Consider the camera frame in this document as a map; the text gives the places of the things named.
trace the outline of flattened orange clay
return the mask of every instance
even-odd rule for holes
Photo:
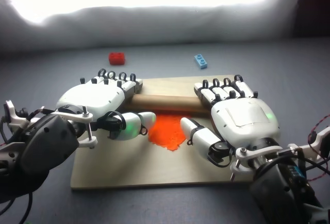
[[[156,114],[156,116],[156,122],[149,130],[149,141],[170,151],[177,150],[186,139],[180,121],[181,118],[188,116],[176,114]]]

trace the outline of wooden board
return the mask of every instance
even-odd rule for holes
[[[232,75],[207,77],[175,77],[144,79],[141,94],[194,97],[193,85],[204,79],[223,79]],[[195,118],[212,129],[207,118]],[[78,148],[71,176],[72,189],[228,182],[229,167],[217,168],[202,159],[193,146],[183,142],[176,151],[169,151],[138,136],[130,141],[107,139],[108,131],[98,130],[94,149]],[[250,181],[250,176],[237,176],[235,182]]]

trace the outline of rolling pin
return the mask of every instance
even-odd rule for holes
[[[173,111],[209,114],[197,97],[136,94],[124,105],[125,110]]]

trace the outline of gray table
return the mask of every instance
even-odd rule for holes
[[[125,52],[126,64],[110,67],[110,51]],[[204,56],[207,69],[195,65],[196,54]],[[29,111],[53,108],[66,90],[79,84],[80,77],[90,79],[102,67],[136,73],[139,78],[241,74],[276,114],[281,144],[303,145],[311,128],[329,113],[329,55],[330,39],[5,55],[0,102],[11,99],[17,108]],[[74,155],[53,169],[34,193],[31,223],[265,223],[245,184],[72,192],[73,160]],[[314,169],[308,175],[319,173]],[[326,176],[312,183],[323,205],[330,205],[329,182]],[[17,199],[0,223],[18,223],[26,206],[26,196]]]

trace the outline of robotic hand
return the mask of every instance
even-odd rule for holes
[[[109,131],[109,139],[130,140],[146,135],[156,115],[152,112],[124,113],[116,110],[138,93],[142,80],[126,73],[101,69],[98,76],[68,90],[59,99],[55,110],[44,107],[28,114],[25,108],[16,111],[12,102],[4,104],[5,116],[0,131],[5,143],[0,147],[0,203],[37,190],[49,170],[64,162],[78,147],[94,148],[97,136],[92,131]],[[3,124],[12,137],[7,139]],[[88,138],[77,139],[85,132]]]
[[[272,110],[258,93],[252,92],[240,75],[231,82],[204,80],[194,86],[196,95],[211,110],[216,134],[193,119],[182,118],[181,128],[199,154],[217,167],[230,165],[235,175],[253,175],[250,191],[271,224],[329,223],[329,209],[324,209],[306,179],[306,171],[330,158],[330,127],[316,134],[309,144],[288,149],[279,146],[279,125]],[[231,164],[232,156],[237,162]],[[229,163],[222,164],[225,157]],[[305,162],[313,166],[306,168]]]

